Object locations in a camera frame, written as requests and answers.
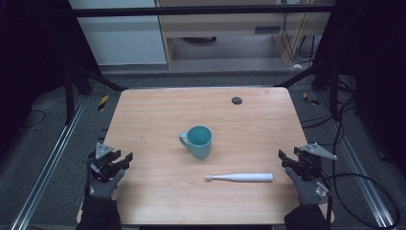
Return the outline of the black metal stand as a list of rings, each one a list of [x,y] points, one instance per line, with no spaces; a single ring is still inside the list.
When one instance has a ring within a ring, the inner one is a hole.
[[[66,125],[73,121],[76,114],[74,88],[77,88],[81,95],[89,96],[92,93],[93,88],[88,82],[88,78],[95,80],[114,91],[121,92],[125,90],[125,87],[119,86],[118,84],[106,79],[101,73],[96,73],[80,64],[72,62],[69,62],[64,67],[63,78],[66,99]]]
[[[311,87],[315,91],[324,90],[329,85],[329,111],[335,121],[339,120],[338,115],[338,68],[335,61],[319,61],[311,67],[303,70],[290,80],[276,84],[276,87],[288,88],[304,78],[314,75],[315,78]]]

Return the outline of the person's left hand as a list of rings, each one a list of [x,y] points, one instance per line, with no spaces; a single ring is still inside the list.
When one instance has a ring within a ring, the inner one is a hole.
[[[90,174],[88,183],[85,186],[85,194],[97,198],[111,199],[124,174],[125,170],[119,170],[107,182],[101,182],[93,174]]]

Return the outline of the black horizontal frame bar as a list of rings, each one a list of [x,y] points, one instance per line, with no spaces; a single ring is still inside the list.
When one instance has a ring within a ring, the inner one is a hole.
[[[83,9],[71,10],[76,17],[108,16],[153,16],[153,15],[199,15],[234,13],[289,13],[289,12],[332,12],[335,5],[266,5],[266,6],[195,6],[162,8],[125,8],[125,9]]]

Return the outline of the light wooden desk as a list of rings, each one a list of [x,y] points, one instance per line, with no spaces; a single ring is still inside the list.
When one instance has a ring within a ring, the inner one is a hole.
[[[195,6],[266,6],[324,5],[335,0],[154,0],[158,7]],[[237,13],[199,15],[161,15],[163,37],[172,41],[180,37],[267,35],[273,38],[282,63],[296,61],[302,39],[322,35],[329,20],[328,12]]]

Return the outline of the white electric toothbrush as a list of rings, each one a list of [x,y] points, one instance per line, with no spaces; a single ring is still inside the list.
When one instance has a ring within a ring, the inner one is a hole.
[[[270,172],[238,172],[229,174],[207,174],[204,176],[207,181],[223,180],[233,182],[272,182],[274,176]]]

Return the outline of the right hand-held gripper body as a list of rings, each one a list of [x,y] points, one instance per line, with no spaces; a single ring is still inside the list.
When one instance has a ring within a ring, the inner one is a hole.
[[[295,169],[295,173],[303,180],[311,180],[321,176],[322,157],[333,161],[337,159],[335,154],[317,143],[295,147],[294,154],[298,157],[298,168]]]

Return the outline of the teal mug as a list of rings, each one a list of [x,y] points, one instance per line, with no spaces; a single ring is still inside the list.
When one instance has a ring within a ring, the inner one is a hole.
[[[213,134],[206,126],[194,126],[180,133],[179,141],[195,158],[204,159],[210,154]]]

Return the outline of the white cabinet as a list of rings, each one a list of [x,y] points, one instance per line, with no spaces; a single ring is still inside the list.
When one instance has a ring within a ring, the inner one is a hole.
[[[154,0],[69,0],[74,10],[154,8]],[[157,16],[80,17],[79,24],[101,66],[166,64]]]

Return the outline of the aluminium floor rail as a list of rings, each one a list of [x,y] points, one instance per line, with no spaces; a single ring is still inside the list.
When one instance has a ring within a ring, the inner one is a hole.
[[[332,127],[336,131],[336,138],[334,140],[333,147],[339,148],[341,155],[347,160],[351,172],[349,176],[353,176],[364,196],[372,215],[377,223],[378,230],[397,230],[395,221],[397,216],[392,217],[390,210],[386,206],[383,197],[388,199],[392,197],[387,194],[386,190],[380,187],[380,184],[370,177],[368,177],[361,161],[356,156],[354,149],[352,148],[348,137],[345,134],[341,121],[330,121]]]
[[[34,186],[26,199],[23,207],[20,209],[18,215],[15,217],[9,230],[26,230],[34,212],[43,197],[48,184],[54,174],[56,166],[64,153],[67,144],[77,126],[79,118],[82,114],[83,108],[86,104],[87,96],[79,96],[78,103],[75,105],[74,115],[71,121],[64,126],[61,134],[59,135],[53,150],[50,153],[39,177],[37,178]]]

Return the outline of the yellow black striped tape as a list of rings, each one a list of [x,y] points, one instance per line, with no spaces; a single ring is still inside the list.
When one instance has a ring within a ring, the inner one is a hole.
[[[107,94],[103,95],[101,97],[101,101],[100,101],[99,106],[98,106],[98,111],[103,111],[103,109],[105,108],[105,105],[106,105],[106,103],[108,101],[108,98],[109,98],[109,95],[107,95]]]
[[[319,100],[317,95],[314,92],[304,92],[303,98],[309,103],[313,105],[319,105]]]

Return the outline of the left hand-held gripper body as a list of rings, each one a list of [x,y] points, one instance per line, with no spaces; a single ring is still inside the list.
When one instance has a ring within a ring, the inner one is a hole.
[[[107,182],[119,171],[113,167],[117,163],[116,160],[108,160],[110,151],[115,150],[111,146],[97,143],[95,149],[89,154],[91,172],[101,182]]]

